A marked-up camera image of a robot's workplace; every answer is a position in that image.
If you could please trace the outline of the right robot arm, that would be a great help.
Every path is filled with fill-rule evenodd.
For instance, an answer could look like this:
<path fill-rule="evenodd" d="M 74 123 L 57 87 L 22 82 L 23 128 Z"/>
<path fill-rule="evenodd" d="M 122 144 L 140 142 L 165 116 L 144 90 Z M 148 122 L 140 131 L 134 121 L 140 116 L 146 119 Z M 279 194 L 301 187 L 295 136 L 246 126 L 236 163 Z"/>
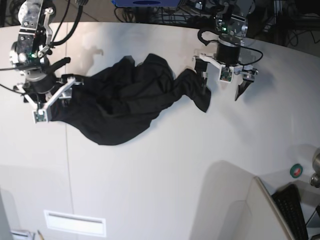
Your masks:
<path fill-rule="evenodd" d="M 164 27 L 157 32 L 156 26 L 130 23 L 86 28 L 76 34 L 75 43 L 91 34 L 113 52 L 117 62 L 102 60 L 102 70 L 92 76 L 58 78 L 55 71 L 71 60 L 47 63 L 53 47 L 49 22 L 55 8 L 42 0 L 27 0 L 23 6 L 11 62 L 25 76 L 25 83 L 16 85 L 14 92 L 31 105 L 35 122 L 64 122 L 96 137 L 125 128 L 148 128 L 183 96 L 200 111 L 208 111 L 211 91 L 201 71 L 186 68 L 176 76 L 172 61 L 166 59 L 173 56 L 178 64 L 183 59 L 177 47 L 186 37 L 175 37 L 174 30 Z"/>

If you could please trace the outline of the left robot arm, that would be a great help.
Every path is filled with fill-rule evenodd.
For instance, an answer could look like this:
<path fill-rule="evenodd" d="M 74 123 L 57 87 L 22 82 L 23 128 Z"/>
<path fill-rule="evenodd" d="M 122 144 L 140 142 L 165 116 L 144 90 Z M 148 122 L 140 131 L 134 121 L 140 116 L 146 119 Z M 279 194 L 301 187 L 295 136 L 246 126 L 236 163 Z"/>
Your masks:
<path fill-rule="evenodd" d="M 219 81 L 231 83 L 235 75 L 242 76 L 242 82 L 237 86 L 235 98 L 239 97 L 255 82 L 258 70 L 254 64 L 264 56 L 263 52 L 245 46 L 244 38 L 248 32 L 247 16 L 254 11 L 255 2 L 247 0 L 220 0 L 216 5 L 217 11 L 214 17 L 214 28 L 204 27 L 197 33 L 198 40 L 205 46 L 211 43 L 217 44 L 214 55 L 201 53 L 193 57 L 196 73 L 203 80 L 203 86 L 207 86 L 208 64 L 219 70 Z M 247 63 L 241 62 L 241 50 L 248 50 L 260 54 L 258 59 Z"/>

